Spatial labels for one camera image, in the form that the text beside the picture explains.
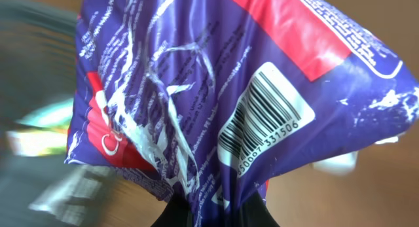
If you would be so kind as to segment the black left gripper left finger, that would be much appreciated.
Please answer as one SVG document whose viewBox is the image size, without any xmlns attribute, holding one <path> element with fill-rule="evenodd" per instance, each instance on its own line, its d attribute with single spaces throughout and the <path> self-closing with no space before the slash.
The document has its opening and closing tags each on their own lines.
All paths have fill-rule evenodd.
<svg viewBox="0 0 419 227">
<path fill-rule="evenodd" d="M 182 196 L 174 194 L 151 227 L 193 227 L 189 203 Z"/>
</svg>

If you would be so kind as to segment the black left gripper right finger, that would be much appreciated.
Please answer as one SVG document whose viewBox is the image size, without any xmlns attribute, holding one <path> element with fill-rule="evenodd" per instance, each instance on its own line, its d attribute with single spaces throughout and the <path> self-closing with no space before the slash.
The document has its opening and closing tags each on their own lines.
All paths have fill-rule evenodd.
<svg viewBox="0 0 419 227">
<path fill-rule="evenodd" d="M 239 227 L 279 227 L 257 191 L 241 205 L 237 225 Z"/>
</svg>

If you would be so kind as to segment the purple Carefree pad pack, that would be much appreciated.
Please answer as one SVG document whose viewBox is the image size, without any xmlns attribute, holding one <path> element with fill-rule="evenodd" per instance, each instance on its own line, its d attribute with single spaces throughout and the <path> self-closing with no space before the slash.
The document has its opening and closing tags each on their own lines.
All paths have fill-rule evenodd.
<svg viewBox="0 0 419 227">
<path fill-rule="evenodd" d="M 75 50 L 65 162 L 179 196 L 194 226 L 418 120 L 400 57 L 324 0 L 83 0 Z"/>
</svg>

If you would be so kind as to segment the mint green wipes pack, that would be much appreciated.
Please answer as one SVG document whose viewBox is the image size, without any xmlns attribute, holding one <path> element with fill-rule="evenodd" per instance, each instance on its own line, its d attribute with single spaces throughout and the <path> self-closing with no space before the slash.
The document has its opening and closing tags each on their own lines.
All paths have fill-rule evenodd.
<svg viewBox="0 0 419 227">
<path fill-rule="evenodd" d="M 13 129 L 5 132 L 7 145 L 18 156 L 63 154 L 72 115 L 71 98 L 34 110 L 15 121 Z"/>
</svg>

